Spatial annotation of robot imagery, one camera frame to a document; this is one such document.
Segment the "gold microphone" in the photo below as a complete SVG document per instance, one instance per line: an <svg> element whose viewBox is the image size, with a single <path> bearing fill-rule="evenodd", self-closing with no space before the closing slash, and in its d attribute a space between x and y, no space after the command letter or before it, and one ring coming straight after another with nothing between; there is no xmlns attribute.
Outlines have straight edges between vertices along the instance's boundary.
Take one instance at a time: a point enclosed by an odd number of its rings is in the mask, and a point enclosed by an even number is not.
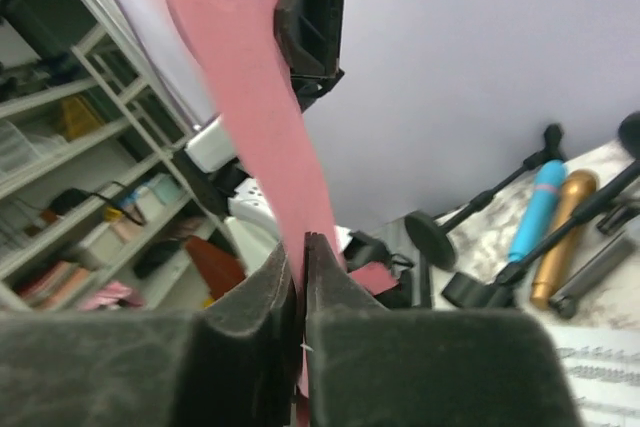
<svg viewBox="0 0 640 427"><path fill-rule="evenodd" d="M595 173L589 170L572 172L561 187L559 204L549 232L554 232L568 221L573 210L597 189L598 178ZM551 296L563 285L568 275L583 232L583 226L572 228L541 258L530 292L530 302L536 309L543 311L549 308Z"/></svg>

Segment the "pink sheet music page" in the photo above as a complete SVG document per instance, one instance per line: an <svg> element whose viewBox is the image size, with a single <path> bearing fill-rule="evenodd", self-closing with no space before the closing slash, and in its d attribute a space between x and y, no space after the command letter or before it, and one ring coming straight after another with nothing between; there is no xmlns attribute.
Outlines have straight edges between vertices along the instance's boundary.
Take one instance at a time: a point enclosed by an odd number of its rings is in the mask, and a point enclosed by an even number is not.
<svg viewBox="0 0 640 427"><path fill-rule="evenodd" d="M280 1L167 0L236 153L275 215L294 284L303 289L305 235L342 249L321 163L305 128L275 25Z"/></svg>

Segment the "white paper sheet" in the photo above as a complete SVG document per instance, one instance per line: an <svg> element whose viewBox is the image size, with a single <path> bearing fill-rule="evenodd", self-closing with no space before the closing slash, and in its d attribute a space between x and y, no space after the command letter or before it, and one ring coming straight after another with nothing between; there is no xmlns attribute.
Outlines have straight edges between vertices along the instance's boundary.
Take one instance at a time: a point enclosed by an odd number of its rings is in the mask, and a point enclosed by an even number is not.
<svg viewBox="0 0 640 427"><path fill-rule="evenodd" d="M553 326L555 346L585 426L639 424L639 333Z"/></svg>

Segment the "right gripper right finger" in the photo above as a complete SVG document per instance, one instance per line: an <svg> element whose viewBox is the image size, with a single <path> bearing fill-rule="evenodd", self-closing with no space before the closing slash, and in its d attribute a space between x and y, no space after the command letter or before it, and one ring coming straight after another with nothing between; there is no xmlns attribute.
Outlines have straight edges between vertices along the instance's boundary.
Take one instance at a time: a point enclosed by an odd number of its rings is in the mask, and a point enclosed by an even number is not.
<svg viewBox="0 0 640 427"><path fill-rule="evenodd" d="M577 426L553 343L509 310L389 310L305 237L314 426Z"/></svg>

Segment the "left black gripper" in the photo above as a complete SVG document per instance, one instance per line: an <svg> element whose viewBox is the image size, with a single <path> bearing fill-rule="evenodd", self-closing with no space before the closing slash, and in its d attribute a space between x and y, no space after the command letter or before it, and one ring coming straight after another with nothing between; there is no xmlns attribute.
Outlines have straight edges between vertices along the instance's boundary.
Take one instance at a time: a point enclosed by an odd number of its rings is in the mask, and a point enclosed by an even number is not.
<svg viewBox="0 0 640 427"><path fill-rule="evenodd" d="M278 0L274 34L302 111L344 77L340 66L345 0Z"/></svg>

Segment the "black desktop mic stand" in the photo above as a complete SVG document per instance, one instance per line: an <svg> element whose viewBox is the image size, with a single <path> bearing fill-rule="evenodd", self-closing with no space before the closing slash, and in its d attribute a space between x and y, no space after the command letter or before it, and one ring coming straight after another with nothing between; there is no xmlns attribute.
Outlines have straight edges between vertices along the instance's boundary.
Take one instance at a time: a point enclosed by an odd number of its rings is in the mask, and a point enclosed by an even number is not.
<svg viewBox="0 0 640 427"><path fill-rule="evenodd" d="M457 308L514 308L515 289L524 279L531 265L560 240L572 228L584 226L639 177L639 113L627 116L618 128L618 140L631 155L633 162L604 187L582 201L560 228L548 234L521 261L509 262L490 284L482 284L475 278L457 272L441 291L442 297Z"/></svg>

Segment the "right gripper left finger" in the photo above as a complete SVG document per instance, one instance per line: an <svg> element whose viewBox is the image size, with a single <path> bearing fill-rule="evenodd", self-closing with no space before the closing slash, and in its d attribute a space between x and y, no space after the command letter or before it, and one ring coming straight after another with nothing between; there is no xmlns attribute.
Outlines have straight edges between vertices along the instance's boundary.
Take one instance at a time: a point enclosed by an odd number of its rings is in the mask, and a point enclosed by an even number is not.
<svg viewBox="0 0 640 427"><path fill-rule="evenodd" d="M200 311L5 314L5 426L285 426L300 360L282 247Z"/></svg>

